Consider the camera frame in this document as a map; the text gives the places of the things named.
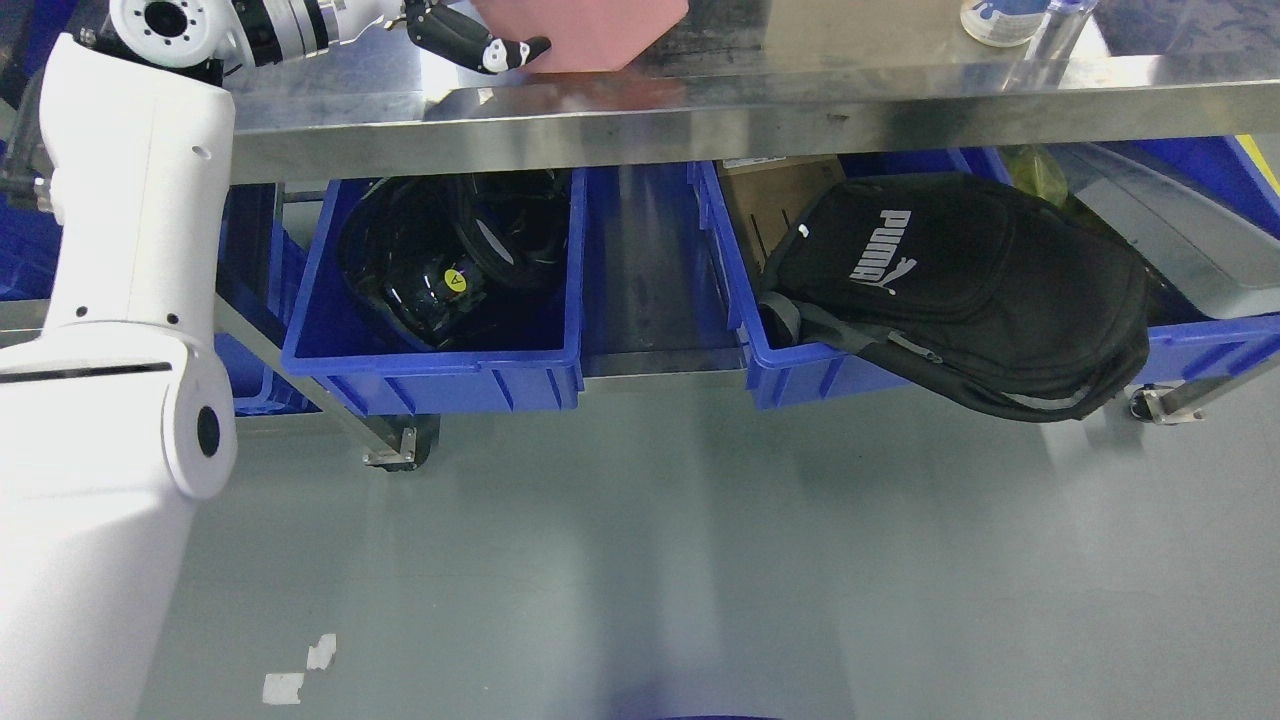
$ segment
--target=pink box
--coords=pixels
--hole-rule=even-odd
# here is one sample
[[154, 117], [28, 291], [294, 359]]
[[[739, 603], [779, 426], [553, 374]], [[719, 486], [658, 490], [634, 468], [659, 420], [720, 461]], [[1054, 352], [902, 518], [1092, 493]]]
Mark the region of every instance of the pink box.
[[552, 49], [534, 73], [620, 70], [689, 13], [689, 0], [471, 0], [489, 31], [508, 40], [538, 35]]

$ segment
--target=backpack strap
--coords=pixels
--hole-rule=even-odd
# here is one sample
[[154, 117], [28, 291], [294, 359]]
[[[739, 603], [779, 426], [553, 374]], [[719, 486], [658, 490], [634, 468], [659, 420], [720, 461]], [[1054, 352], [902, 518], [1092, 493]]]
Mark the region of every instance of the backpack strap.
[[801, 342], [826, 342], [859, 355], [868, 346], [888, 340], [888, 328], [854, 325], [812, 302], [796, 302], [777, 292], [762, 292], [756, 304], [760, 319], [776, 331], [769, 333], [771, 345], [790, 347]]

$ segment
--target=stainless steel table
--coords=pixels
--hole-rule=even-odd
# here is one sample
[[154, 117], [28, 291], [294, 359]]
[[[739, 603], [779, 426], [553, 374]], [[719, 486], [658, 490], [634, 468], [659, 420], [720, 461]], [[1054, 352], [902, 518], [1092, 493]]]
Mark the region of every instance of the stainless steel table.
[[494, 79], [403, 29], [230, 78], [236, 182], [1280, 131], [1274, 0], [1102, 0], [1020, 61], [956, 0], [690, 0], [618, 73]]

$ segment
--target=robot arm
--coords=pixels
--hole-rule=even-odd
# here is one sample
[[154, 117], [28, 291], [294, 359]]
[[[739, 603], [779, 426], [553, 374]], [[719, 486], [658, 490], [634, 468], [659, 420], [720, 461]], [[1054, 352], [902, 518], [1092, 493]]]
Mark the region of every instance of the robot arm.
[[58, 274], [40, 340], [0, 351], [0, 717], [134, 715], [196, 506], [236, 459], [212, 351], [234, 106], [184, 70], [315, 55], [406, 10], [411, 41], [480, 72], [549, 47], [439, 0], [110, 0], [101, 32], [59, 38]]
[[545, 37], [494, 37], [444, 0], [113, 0], [111, 26], [143, 60], [188, 68], [214, 58], [247, 67], [311, 58], [404, 20], [410, 40], [468, 70], [495, 74], [550, 49]]

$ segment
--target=puma logo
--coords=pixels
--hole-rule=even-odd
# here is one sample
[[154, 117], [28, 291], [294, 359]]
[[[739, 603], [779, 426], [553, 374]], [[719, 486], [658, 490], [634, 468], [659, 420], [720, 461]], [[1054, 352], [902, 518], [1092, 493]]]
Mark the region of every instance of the puma logo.
[[902, 233], [911, 220], [910, 210], [883, 210], [881, 219], [884, 227], [876, 228], [870, 242], [863, 250], [863, 256], [858, 260], [858, 266], [849, 274], [849, 279], [859, 284], [878, 287], [890, 295], [897, 291], [888, 287], [888, 283], [901, 278], [915, 269], [916, 261], [909, 258], [899, 258], [897, 265], [890, 270], [888, 266], [897, 255]]

